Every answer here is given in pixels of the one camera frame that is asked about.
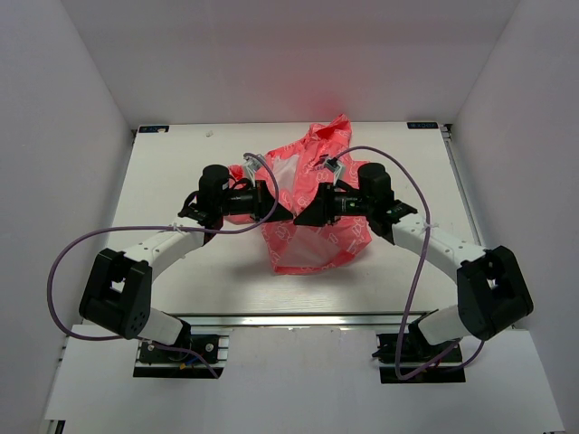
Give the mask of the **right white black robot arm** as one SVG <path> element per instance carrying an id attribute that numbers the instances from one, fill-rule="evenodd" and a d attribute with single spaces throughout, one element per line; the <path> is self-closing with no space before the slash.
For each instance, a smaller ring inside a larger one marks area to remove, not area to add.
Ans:
<path id="1" fill-rule="evenodd" d="M 424 254 L 452 279 L 456 305 L 435 310 L 408 327 L 408 347 L 415 358 L 430 360 L 441 344 L 469 335 L 488 341 L 533 312 L 533 300 L 510 249 L 483 248 L 428 225 L 415 208 L 395 199 L 390 175 L 381 164 L 364 164 L 357 175 L 357 187 L 342 180 L 319 184 L 294 222 L 323 227 L 341 217 L 363 217 L 375 235 Z"/>

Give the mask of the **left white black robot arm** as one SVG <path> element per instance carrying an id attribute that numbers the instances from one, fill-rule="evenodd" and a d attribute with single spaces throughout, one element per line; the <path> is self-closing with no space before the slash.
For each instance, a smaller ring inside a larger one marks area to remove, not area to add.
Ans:
<path id="1" fill-rule="evenodd" d="M 275 202 L 265 181 L 243 178 L 236 184 L 227 167 L 205 167 L 198 189 L 187 197 L 169 230 L 125 250 L 105 249 L 97 255 L 81 299 L 81 317 L 125 339 L 159 343 L 170 360 L 183 360 L 191 350 L 190 326 L 151 306 L 153 282 L 207 244 L 226 216 L 238 215 L 257 222 L 293 219 Z"/>

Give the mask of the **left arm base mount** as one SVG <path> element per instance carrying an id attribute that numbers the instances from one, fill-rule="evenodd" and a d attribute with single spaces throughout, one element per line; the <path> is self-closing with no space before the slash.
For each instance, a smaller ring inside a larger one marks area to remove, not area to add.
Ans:
<path id="1" fill-rule="evenodd" d="M 174 349 L 140 338 L 133 377 L 142 379 L 216 380 L 225 368 L 231 328 L 192 325 L 187 339 Z"/>

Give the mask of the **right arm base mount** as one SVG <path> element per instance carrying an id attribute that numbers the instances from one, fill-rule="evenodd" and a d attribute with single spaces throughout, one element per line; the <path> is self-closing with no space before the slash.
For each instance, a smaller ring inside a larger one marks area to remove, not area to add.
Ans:
<path id="1" fill-rule="evenodd" d="M 381 384 L 451 384 L 465 383 L 466 375 L 461 364 L 465 361 L 458 344 L 439 362 L 430 363 L 412 379 L 402 381 L 395 373 L 395 351 L 399 324 L 379 325 L 375 329 L 376 349 L 372 352 L 372 360 L 377 362 Z M 422 346 L 404 331 L 403 345 L 400 357 L 400 373 L 406 375 L 429 362 L 432 358 L 446 350 L 450 342 L 435 346 Z"/>

